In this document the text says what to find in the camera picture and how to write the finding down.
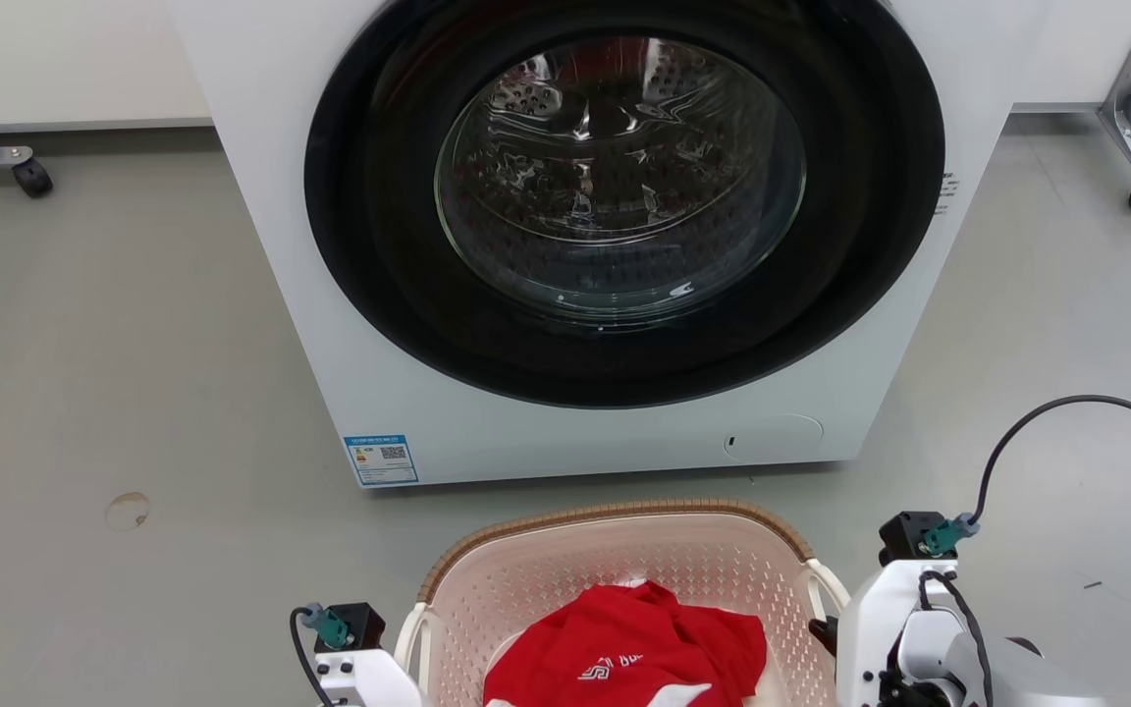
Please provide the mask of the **round washer filter cover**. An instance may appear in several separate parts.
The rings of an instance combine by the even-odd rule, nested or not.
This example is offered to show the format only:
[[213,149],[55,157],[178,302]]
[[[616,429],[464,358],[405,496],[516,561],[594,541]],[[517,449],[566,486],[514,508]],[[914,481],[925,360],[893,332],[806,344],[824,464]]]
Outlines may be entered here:
[[821,422],[798,413],[778,413],[724,439],[723,451],[742,464],[815,462],[823,439]]

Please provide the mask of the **black round glass washer door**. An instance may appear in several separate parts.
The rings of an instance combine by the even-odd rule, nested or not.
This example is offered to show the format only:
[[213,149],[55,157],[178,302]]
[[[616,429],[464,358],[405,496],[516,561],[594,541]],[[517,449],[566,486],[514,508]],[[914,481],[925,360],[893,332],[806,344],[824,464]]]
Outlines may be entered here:
[[392,0],[320,94],[302,188],[409,356],[543,406],[668,406],[888,293],[946,121],[880,0]]

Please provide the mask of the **red garment with white print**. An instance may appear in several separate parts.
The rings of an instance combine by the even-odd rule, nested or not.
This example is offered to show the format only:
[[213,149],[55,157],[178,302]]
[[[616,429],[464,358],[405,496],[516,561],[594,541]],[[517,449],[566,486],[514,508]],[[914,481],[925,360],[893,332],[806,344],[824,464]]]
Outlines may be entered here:
[[597,585],[509,645],[483,707],[742,707],[767,669],[754,615],[683,604],[655,581]]

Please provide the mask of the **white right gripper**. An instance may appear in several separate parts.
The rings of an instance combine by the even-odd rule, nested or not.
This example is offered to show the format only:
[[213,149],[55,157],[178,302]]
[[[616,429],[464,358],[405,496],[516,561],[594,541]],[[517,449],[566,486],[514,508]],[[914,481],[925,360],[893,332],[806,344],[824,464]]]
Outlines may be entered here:
[[926,571],[955,571],[955,560],[893,560],[862,583],[849,603],[835,615],[812,619],[808,631],[835,658],[836,707],[879,707],[889,653],[908,681],[950,684],[943,665],[948,645],[960,633],[960,619],[949,609],[931,610],[908,629],[920,612],[920,577]]

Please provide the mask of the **blue energy label sticker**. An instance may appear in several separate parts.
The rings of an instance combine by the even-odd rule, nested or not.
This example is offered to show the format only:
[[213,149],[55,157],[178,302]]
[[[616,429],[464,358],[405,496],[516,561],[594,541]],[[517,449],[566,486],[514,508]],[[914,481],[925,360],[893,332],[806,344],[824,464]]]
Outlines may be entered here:
[[360,488],[413,486],[420,482],[404,436],[345,437],[343,447]]

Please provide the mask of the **white front-load washing machine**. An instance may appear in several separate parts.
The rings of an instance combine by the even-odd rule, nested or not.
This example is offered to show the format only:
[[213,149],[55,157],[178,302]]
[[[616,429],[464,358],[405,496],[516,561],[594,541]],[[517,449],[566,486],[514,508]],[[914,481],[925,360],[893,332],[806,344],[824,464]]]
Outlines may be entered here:
[[914,38],[946,104],[946,165],[923,244],[847,331],[793,365],[709,397],[641,408],[572,408],[503,397],[409,356],[349,303],[320,255],[302,188],[311,118],[351,42],[391,1],[170,3],[342,446],[345,437],[404,436],[420,477],[413,486],[770,465],[733,462],[723,443],[732,430],[778,413],[821,422],[815,462],[856,457],[1053,6],[1053,0],[880,0]]

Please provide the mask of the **beige perforated plastic laundry basket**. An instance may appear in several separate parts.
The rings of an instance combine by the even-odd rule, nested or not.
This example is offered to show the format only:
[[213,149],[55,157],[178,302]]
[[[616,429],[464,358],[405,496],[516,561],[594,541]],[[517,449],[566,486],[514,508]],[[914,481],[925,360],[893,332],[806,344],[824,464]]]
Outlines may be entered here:
[[470,533],[422,583],[395,659],[435,707],[480,707],[487,671],[527,627],[594,585],[646,580],[762,622],[760,707],[836,707],[835,661],[808,626],[848,590],[789,523],[739,500],[606,503]]

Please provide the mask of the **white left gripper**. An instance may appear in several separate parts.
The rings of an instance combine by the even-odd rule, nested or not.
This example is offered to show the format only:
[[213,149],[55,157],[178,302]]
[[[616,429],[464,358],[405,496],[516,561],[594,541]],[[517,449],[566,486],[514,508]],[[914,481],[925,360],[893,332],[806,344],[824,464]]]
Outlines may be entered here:
[[428,707],[428,695],[389,652],[320,652],[314,681],[326,707]]

